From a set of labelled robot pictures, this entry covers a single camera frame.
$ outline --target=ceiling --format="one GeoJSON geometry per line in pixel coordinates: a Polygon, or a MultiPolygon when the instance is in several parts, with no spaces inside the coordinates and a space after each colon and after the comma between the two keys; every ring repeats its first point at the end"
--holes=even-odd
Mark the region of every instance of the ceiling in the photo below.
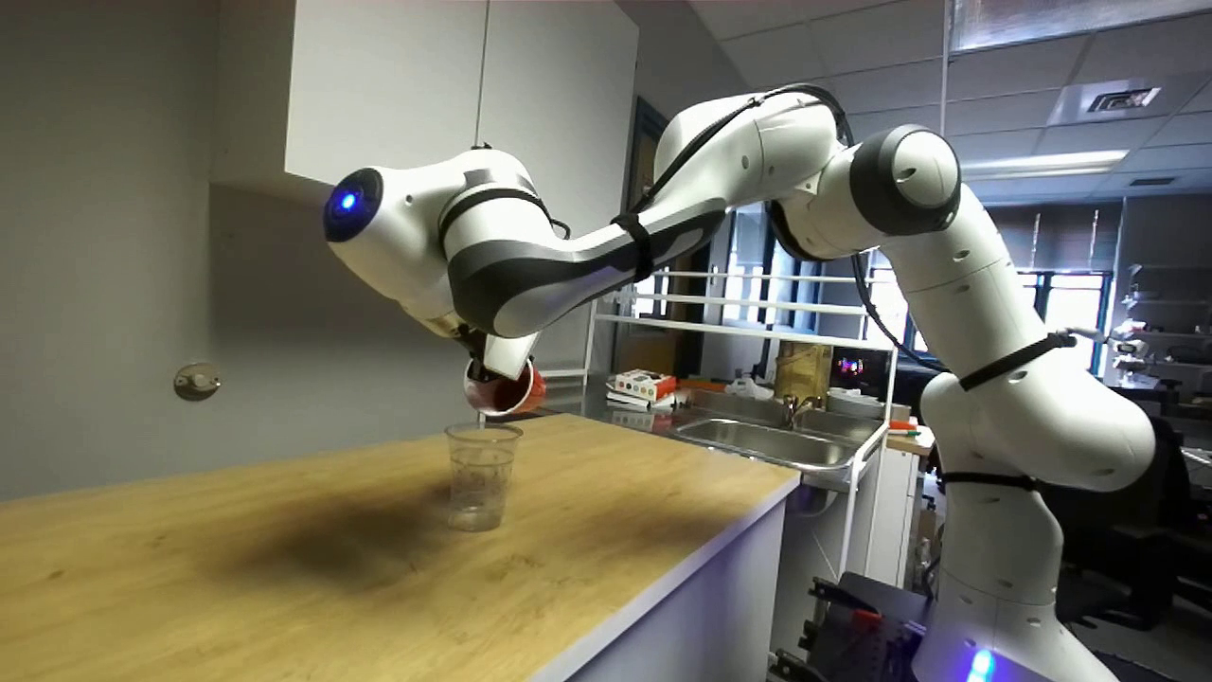
{"type": "Polygon", "coordinates": [[[940,130],[963,162],[1127,152],[1102,174],[970,170],[989,205],[1212,191],[1212,2],[1179,17],[946,59],[946,0],[690,0],[690,7],[744,88],[826,88],[847,108],[857,140],[913,121],[940,130]],[[1163,93],[1136,113],[1050,121],[1065,88],[1109,80],[1158,83],[1163,93]]]}

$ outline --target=upper cabinet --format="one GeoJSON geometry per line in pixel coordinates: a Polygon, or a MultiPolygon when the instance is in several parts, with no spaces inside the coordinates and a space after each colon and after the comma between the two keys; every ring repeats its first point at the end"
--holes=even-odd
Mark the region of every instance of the upper cabinet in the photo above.
{"type": "Polygon", "coordinates": [[[556,219],[619,209],[638,35],[608,0],[491,0],[482,140],[520,155],[556,219]]]}
{"type": "Polygon", "coordinates": [[[320,197],[347,170],[520,155],[546,205],[619,205],[636,25],[608,0],[222,0],[214,180],[320,197]]]}

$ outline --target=cup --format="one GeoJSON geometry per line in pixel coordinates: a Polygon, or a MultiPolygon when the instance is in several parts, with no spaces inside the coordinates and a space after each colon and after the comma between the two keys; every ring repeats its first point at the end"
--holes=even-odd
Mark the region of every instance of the cup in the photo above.
{"type": "Polygon", "coordinates": [[[538,375],[535,358],[525,358],[520,377],[485,375],[477,362],[464,362],[463,394],[488,421],[531,415],[546,397],[546,377],[538,375]]]}
{"type": "Polygon", "coordinates": [[[450,424],[450,526],[491,531],[503,520],[506,473],[522,433],[511,424],[450,424]]]}

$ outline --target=white wall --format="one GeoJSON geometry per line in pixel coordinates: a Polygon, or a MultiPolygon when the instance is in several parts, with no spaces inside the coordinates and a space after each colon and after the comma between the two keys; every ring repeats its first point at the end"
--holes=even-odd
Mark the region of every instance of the white wall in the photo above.
{"type": "Polygon", "coordinates": [[[212,170],[214,0],[0,2],[0,495],[470,415],[463,353],[212,170]],[[185,358],[222,370],[179,401],[185,358]]]}

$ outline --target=floor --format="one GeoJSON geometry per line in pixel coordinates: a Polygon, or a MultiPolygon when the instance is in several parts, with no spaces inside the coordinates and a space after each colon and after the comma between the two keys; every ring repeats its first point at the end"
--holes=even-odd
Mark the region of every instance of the floor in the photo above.
{"type": "Polygon", "coordinates": [[[1191,601],[1151,627],[1112,620],[1073,625],[1073,632],[1109,663],[1119,663],[1119,682],[1208,682],[1212,679],[1212,612],[1191,601]]]}

